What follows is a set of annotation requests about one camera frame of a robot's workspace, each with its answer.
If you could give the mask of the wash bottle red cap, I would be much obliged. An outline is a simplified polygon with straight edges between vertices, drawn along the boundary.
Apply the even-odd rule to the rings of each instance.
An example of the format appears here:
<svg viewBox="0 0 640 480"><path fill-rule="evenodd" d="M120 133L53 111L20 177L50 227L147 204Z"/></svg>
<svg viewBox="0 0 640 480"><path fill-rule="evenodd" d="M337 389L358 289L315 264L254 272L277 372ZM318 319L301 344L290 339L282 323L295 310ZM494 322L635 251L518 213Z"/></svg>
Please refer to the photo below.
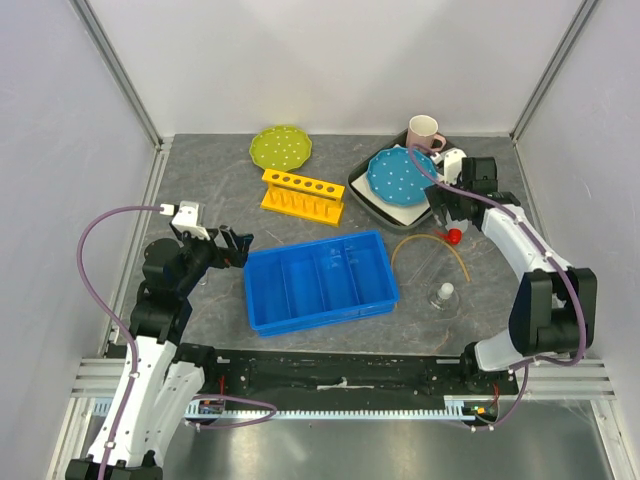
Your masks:
<svg viewBox="0 0 640 480"><path fill-rule="evenodd" d="M438 227L435 230L437 236L450 245L458 245L468 229L466 221L454 221Z"/></svg>

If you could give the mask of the glass flask white stopper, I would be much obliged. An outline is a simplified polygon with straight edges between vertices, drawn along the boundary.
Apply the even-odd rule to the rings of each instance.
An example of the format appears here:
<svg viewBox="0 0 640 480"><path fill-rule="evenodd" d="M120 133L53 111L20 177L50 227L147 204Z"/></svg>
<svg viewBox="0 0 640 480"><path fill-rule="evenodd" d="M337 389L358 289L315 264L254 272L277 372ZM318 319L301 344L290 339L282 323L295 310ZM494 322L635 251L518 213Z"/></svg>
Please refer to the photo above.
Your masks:
<svg viewBox="0 0 640 480"><path fill-rule="evenodd" d="M438 311L454 311L459 306L459 295L450 282L433 285L428 294L430 305Z"/></svg>

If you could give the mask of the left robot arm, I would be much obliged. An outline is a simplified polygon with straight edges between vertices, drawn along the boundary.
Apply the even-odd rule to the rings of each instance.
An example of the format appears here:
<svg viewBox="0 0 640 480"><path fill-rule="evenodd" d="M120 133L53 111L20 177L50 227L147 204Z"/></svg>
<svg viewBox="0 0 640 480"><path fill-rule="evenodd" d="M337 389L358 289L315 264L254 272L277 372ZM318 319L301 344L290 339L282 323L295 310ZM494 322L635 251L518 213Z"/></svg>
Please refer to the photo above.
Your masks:
<svg viewBox="0 0 640 480"><path fill-rule="evenodd" d="M214 348L181 341L192 313L188 297L209 269L244 267L253 239L221 226L198 235L176 231L146 247L111 407L86 457L69 462L66 478L161 478L188 404L220 378Z"/></svg>

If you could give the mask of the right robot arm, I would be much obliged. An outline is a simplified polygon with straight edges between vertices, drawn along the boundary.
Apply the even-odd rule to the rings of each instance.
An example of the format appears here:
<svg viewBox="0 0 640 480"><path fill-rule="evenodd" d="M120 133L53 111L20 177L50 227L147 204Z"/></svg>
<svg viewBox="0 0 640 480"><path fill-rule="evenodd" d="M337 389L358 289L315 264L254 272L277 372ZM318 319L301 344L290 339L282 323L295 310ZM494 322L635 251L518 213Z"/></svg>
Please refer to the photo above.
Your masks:
<svg viewBox="0 0 640 480"><path fill-rule="evenodd" d="M437 223L475 226L519 281L506 329L465 348L457 371L460 386L477 394L493 383L494 372L535 362L578 364L594 339L595 273L563 259L535 230L515 195L500 191L494 158L446 153L432 161L436 172L425 196Z"/></svg>

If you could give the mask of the blue dotted plate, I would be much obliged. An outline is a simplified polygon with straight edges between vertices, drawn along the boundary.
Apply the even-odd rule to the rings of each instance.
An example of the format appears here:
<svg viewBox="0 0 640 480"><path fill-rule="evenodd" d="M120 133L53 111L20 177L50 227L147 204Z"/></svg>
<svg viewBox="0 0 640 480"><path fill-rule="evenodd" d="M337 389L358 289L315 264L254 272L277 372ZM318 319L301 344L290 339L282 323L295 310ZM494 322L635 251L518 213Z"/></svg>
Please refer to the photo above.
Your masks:
<svg viewBox="0 0 640 480"><path fill-rule="evenodd" d="M433 178L438 173L430 157L420 151L414 151L413 155L421 169L416 167L404 147L381 150L369 161L366 179L375 196L399 207L410 207L427 200L425 190L433 182L422 171Z"/></svg>

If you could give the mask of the pink mug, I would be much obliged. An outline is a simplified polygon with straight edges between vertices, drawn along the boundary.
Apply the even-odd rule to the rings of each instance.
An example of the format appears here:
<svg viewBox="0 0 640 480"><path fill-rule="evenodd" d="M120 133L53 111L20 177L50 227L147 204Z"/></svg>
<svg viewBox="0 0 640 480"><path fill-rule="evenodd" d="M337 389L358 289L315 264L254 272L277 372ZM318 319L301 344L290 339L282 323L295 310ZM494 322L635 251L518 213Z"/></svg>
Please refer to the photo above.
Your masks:
<svg viewBox="0 0 640 480"><path fill-rule="evenodd" d="M408 123L406 147L420 147L440 152L446 145L446 138L439 133L439 124L431 116L415 115Z"/></svg>

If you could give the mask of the dark green tray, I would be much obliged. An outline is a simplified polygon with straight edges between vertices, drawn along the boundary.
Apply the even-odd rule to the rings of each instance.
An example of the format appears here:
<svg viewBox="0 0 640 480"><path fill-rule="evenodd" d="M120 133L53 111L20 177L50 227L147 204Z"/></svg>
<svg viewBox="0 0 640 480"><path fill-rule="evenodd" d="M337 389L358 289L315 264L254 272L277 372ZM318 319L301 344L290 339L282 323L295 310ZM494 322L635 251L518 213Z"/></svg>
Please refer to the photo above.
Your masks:
<svg viewBox="0 0 640 480"><path fill-rule="evenodd" d="M423 224L427 219L432 218L433 214L429 202L426 200L410 207L399 207L385 203L373 194L366 179L366 173L369 161L379 151L393 147L405 148L406 136L407 129L387 142L374 154L361 161L349 174L346 187L365 212L371 215L384 228L396 233L411 231ZM446 141L446 145L441 152L451 148L458 147L454 143Z"/></svg>

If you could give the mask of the yellow test tube rack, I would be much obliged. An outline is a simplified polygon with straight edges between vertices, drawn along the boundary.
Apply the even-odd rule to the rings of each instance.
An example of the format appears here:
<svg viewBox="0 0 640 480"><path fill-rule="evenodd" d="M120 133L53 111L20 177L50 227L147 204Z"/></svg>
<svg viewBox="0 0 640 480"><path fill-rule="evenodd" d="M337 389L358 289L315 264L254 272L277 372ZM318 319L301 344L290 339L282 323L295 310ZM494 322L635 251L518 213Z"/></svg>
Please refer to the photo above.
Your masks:
<svg viewBox="0 0 640 480"><path fill-rule="evenodd" d="M267 187L262 209L333 227L340 225L344 186L273 169L264 171L262 181Z"/></svg>

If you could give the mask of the blue plastic organizer tray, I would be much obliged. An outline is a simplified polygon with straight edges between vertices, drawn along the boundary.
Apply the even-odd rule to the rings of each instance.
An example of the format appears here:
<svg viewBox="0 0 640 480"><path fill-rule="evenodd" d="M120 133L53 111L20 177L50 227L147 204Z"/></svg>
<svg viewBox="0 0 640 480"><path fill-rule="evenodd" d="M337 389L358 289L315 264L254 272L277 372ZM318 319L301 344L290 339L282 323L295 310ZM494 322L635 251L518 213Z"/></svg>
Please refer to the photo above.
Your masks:
<svg viewBox="0 0 640 480"><path fill-rule="evenodd" d="M377 231L253 252L244 284L249 325L261 337L387 314L399 300Z"/></svg>

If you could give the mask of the green dotted plate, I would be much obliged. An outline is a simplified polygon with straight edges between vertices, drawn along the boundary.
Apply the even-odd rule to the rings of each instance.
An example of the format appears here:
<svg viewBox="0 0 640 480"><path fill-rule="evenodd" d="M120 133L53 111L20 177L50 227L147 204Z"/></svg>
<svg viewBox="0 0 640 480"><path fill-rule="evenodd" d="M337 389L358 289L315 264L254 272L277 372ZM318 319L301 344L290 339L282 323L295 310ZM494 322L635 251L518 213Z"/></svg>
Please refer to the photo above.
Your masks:
<svg viewBox="0 0 640 480"><path fill-rule="evenodd" d="M266 128L251 141L249 155L255 165L289 172L300 168L312 153L307 133L293 125Z"/></svg>

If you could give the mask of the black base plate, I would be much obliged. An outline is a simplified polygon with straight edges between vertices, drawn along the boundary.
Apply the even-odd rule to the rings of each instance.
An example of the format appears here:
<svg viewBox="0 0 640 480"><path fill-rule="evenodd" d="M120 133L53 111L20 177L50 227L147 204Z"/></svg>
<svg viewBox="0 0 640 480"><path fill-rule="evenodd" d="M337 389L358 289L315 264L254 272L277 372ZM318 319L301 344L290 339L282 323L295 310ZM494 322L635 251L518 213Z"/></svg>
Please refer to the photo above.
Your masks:
<svg viewBox="0 0 640 480"><path fill-rule="evenodd" d="M460 357L305 353L215 349L181 344L175 362L192 362L205 374L204 391L216 386L240 396L284 392L345 390L418 391L429 396L515 395L513 373L481 371L466 354Z"/></svg>

